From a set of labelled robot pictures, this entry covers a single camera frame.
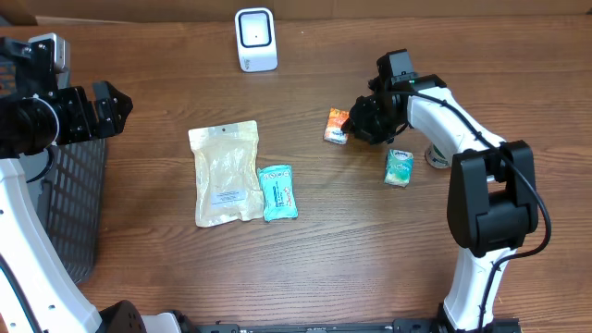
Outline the beige foil pouch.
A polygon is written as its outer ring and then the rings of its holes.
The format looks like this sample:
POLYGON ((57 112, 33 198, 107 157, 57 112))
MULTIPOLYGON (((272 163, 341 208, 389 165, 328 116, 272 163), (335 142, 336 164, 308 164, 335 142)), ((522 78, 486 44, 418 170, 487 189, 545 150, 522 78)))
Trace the beige foil pouch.
POLYGON ((257 122, 191 129, 188 136, 195 166, 196 226, 261 218, 264 196, 255 167, 257 122))

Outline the orange Kleenex tissue pack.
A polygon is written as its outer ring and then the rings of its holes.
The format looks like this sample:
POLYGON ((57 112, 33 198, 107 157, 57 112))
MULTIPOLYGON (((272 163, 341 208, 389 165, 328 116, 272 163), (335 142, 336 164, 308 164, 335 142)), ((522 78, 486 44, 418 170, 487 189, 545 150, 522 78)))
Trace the orange Kleenex tissue pack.
POLYGON ((323 139, 327 142, 333 142, 336 144, 346 144, 348 134, 342 130, 342 126, 348 118, 348 111, 331 107, 327 117, 323 139))

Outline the teal white tissue pack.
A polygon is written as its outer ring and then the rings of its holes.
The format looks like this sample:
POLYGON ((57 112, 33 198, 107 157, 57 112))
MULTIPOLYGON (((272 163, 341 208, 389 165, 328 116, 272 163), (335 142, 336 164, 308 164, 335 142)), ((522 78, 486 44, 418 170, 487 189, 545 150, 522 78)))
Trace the teal white tissue pack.
POLYGON ((387 155, 384 182, 389 185, 406 187, 413 172, 413 154, 390 149, 387 155))

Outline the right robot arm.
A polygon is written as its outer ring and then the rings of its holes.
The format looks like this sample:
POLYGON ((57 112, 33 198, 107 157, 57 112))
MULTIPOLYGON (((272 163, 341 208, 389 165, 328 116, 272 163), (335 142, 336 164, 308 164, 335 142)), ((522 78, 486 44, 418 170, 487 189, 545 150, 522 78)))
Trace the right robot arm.
POLYGON ((459 245, 448 295, 432 319, 397 319, 395 332, 518 332, 516 319, 493 315, 500 282, 520 247, 549 213, 537 193, 533 152, 481 126, 437 75, 419 75, 405 49, 376 62, 342 129, 370 144, 421 131, 439 163, 450 169, 447 220, 459 245))

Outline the teal wet wipes pack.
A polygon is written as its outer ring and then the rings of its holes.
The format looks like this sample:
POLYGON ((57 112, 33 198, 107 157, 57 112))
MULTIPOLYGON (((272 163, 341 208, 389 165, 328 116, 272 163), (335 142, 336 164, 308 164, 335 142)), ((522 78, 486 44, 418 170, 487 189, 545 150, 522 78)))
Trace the teal wet wipes pack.
POLYGON ((257 176, 264 195, 264 220, 297 218, 299 213, 293 193, 292 167, 275 165, 259 168, 257 176))

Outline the green lid jar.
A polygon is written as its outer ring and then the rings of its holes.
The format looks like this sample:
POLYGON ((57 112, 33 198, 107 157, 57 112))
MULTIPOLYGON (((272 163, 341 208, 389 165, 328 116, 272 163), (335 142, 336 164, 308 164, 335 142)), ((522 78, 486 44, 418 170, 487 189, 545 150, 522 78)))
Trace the green lid jar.
POLYGON ((450 162, 433 143, 431 143, 425 150, 425 160, 430 166, 437 169, 450 167, 450 162))

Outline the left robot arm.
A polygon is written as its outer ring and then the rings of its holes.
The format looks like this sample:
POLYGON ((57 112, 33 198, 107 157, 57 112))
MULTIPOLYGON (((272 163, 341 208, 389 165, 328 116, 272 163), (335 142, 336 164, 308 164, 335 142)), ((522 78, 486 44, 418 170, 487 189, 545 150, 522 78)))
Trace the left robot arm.
POLYGON ((19 162, 58 145, 120 134, 131 99, 111 83, 95 101, 69 84, 69 46, 54 33, 27 42, 4 37, 1 57, 16 90, 1 100, 1 316, 11 332, 174 332, 193 330, 177 313, 142 315, 129 301, 102 311, 80 292, 43 229, 19 162))

